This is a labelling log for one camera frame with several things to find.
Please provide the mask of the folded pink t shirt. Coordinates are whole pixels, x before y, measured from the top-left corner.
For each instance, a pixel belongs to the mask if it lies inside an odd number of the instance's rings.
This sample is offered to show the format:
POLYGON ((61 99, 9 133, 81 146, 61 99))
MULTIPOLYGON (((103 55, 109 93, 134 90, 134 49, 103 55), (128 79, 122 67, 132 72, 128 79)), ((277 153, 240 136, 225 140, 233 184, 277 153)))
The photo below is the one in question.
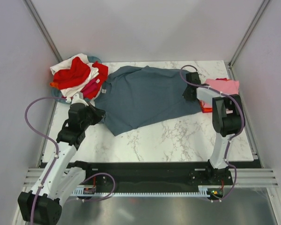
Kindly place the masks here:
POLYGON ((206 79, 206 84, 208 84, 211 88, 221 91, 225 94, 233 95, 239 94, 239 81, 228 80, 228 81, 217 81, 215 79, 206 79))

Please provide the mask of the right aluminium frame post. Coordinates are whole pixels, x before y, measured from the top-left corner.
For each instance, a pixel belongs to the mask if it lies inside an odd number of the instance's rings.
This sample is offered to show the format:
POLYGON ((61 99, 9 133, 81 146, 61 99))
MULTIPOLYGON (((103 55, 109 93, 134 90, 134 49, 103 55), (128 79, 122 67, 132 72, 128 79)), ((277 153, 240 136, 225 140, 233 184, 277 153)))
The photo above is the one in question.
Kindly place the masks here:
POLYGON ((232 69, 232 67, 234 66, 236 60, 238 59, 239 55, 241 54, 241 52, 245 48, 247 42, 249 41, 249 38, 253 34, 253 32, 256 29, 260 19, 262 18, 263 14, 267 10, 267 8, 268 8, 268 6, 271 2, 272 2, 271 0, 262 0, 262 2, 260 4, 260 6, 258 7, 252 21, 249 24, 249 27, 247 28, 244 36, 242 37, 241 42, 239 43, 236 51, 234 52, 230 61, 227 63, 229 69, 232 69))

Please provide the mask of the aluminium frame post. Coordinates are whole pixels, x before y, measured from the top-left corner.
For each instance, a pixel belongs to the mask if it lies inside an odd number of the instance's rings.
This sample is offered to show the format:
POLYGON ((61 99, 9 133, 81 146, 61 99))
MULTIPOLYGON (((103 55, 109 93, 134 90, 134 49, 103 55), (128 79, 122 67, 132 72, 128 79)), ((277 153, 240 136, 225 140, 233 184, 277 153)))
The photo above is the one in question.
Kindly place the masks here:
POLYGON ((241 42, 239 43, 236 51, 234 52, 230 61, 227 63, 229 69, 232 69, 232 67, 234 66, 236 60, 238 59, 239 55, 241 54, 241 52, 245 48, 247 42, 249 41, 249 38, 253 34, 253 32, 256 29, 260 19, 262 18, 263 14, 267 10, 267 8, 268 8, 268 6, 271 2, 272 2, 271 0, 262 0, 262 2, 260 4, 260 6, 258 7, 252 21, 249 24, 249 27, 247 28, 244 36, 242 37, 241 42))
POLYGON ((44 39, 46 40, 51 52, 53 53, 53 55, 55 56, 56 60, 58 62, 61 62, 63 59, 45 25, 45 23, 43 22, 40 14, 37 11, 37 8, 35 7, 35 5, 33 4, 33 1, 31 0, 23 0, 25 6, 27 7, 29 13, 31 14, 32 18, 34 19, 37 27, 39 28, 39 30, 41 31, 44 39))

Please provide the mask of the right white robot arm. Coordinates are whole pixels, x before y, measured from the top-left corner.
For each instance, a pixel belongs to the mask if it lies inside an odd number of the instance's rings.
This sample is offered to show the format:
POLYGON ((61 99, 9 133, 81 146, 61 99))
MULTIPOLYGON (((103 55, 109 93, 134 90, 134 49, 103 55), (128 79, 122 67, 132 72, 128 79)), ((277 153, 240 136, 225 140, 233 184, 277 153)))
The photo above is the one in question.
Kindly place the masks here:
POLYGON ((228 167, 228 152, 231 141, 240 135, 245 126, 243 106, 238 94, 229 95, 201 84, 198 72, 190 72, 181 78, 187 83, 183 98, 200 100, 212 106, 212 125, 216 132, 214 150, 209 159, 212 169, 205 172, 209 184, 222 179, 220 169, 228 167))

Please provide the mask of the teal laundry basket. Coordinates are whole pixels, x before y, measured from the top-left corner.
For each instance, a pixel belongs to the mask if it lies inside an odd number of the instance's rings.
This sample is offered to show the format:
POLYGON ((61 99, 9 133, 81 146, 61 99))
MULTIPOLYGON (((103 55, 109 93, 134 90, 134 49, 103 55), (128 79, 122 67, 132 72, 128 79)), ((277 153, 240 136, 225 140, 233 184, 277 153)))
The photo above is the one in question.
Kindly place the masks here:
MULTIPOLYGON (((80 54, 77 54, 77 55, 75 55, 75 56, 55 65, 55 66, 50 67, 51 72, 54 74, 55 72, 58 71, 58 69, 68 69, 72 59, 74 59, 75 57, 79 57, 80 59, 82 59, 83 62, 88 61, 89 63, 95 63, 97 61, 98 63, 102 63, 102 61, 98 57, 87 56, 83 53, 80 53, 80 54)), ((64 96, 62 96, 61 91, 58 90, 57 88, 54 88, 54 87, 51 88, 51 96, 58 98, 56 100, 57 102, 67 104, 66 98, 64 96)))

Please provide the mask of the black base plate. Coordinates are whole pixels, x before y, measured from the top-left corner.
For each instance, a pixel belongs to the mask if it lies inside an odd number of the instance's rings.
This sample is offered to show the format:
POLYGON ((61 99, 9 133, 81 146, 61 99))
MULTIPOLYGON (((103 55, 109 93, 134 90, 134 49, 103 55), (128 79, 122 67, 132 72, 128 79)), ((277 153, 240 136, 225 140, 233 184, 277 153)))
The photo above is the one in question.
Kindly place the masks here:
POLYGON ((68 168, 80 167, 95 184, 97 193, 181 193, 197 192, 199 186, 232 185, 231 175, 212 177, 207 162, 175 163, 87 163, 76 161, 68 168))

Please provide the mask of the white t shirt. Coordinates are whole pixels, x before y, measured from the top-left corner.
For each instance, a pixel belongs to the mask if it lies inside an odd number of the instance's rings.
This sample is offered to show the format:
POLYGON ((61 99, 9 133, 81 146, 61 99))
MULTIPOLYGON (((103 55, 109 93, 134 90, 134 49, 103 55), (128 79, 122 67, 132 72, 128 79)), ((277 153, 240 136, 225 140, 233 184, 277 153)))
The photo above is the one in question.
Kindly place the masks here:
POLYGON ((99 75, 99 69, 93 67, 93 63, 83 62, 79 57, 75 57, 68 69, 58 69, 52 75, 50 86, 60 90, 63 96, 72 97, 99 75))

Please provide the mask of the left aluminium frame post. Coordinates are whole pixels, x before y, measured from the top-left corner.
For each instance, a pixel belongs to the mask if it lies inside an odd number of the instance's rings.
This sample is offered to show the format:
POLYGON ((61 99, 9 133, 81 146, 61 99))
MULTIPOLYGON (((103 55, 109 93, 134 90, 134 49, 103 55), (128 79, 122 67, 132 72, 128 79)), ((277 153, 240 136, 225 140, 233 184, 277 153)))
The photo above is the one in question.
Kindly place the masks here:
POLYGON ((33 4, 33 1, 31 0, 23 0, 25 6, 27 7, 29 13, 31 14, 32 18, 34 19, 37 27, 39 28, 39 30, 41 31, 44 39, 46 40, 51 52, 53 53, 53 55, 55 56, 56 60, 58 62, 61 62, 63 59, 45 25, 45 23, 43 22, 40 14, 37 11, 37 8, 35 7, 35 5, 33 4))

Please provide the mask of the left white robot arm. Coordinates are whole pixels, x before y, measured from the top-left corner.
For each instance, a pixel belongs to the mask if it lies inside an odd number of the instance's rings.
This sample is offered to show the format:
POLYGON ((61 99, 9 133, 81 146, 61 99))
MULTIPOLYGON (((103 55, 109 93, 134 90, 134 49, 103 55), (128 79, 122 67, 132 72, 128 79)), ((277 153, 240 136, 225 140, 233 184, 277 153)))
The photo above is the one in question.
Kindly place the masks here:
POLYGON ((89 126, 99 123, 105 111, 88 103, 74 103, 68 110, 57 139, 56 150, 42 174, 29 192, 21 192, 18 205, 24 221, 39 225, 55 225, 59 221, 66 199, 82 184, 93 180, 93 172, 86 168, 72 167, 64 174, 69 161, 76 154, 89 126))

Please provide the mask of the aluminium rail profile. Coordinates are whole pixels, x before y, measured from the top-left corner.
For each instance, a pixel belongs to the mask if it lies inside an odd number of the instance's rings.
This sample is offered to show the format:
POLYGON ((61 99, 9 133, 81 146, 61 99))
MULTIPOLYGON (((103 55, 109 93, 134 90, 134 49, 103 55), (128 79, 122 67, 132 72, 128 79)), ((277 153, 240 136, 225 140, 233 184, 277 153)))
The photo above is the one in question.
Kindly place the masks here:
MULTIPOLYGON (((24 187, 32 187, 42 174, 41 168, 29 168, 24 187)), ((236 188, 274 188, 278 186, 272 169, 237 169, 236 188)))

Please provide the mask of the magenta t shirt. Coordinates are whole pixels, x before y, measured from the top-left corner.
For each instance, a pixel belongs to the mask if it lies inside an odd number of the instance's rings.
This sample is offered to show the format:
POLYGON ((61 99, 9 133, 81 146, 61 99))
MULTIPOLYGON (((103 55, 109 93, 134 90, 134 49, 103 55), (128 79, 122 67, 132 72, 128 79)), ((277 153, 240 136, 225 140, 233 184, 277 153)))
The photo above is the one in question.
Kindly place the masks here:
POLYGON ((100 79, 92 79, 82 90, 84 98, 93 99, 100 90, 100 79))

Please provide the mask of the grey-blue t shirt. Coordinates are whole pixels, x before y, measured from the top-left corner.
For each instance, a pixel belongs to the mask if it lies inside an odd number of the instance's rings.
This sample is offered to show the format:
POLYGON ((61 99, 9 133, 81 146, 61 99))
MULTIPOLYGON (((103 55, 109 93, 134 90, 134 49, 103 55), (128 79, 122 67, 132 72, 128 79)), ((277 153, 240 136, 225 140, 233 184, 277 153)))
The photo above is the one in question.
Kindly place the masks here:
POLYGON ((114 136, 165 120, 201 112, 198 101, 187 101, 187 71, 155 67, 120 67, 108 75, 95 106, 106 112, 102 123, 114 136))

